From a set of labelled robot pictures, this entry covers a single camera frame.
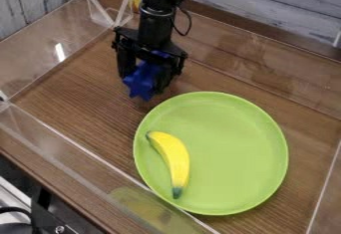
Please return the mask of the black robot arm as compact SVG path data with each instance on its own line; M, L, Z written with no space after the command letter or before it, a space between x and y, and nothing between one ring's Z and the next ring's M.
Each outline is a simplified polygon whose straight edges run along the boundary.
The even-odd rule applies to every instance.
M130 97L146 101L161 94L176 76L181 75L188 52L172 41L172 33L185 32L176 27L176 11L192 17L181 8L184 0L142 0L140 28L118 26L113 48L117 50L118 71L130 88Z

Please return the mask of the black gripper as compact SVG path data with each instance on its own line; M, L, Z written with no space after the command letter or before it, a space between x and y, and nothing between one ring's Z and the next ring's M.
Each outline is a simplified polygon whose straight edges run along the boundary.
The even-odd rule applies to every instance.
M161 45L145 44L140 41L140 31L126 27L114 29L116 40L113 48L117 51L120 75L124 79L137 69L137 59L153 61L160 64L160 72L156 78L157 92L162 93L172 83L176 75L180 75L188 52L173 42Z

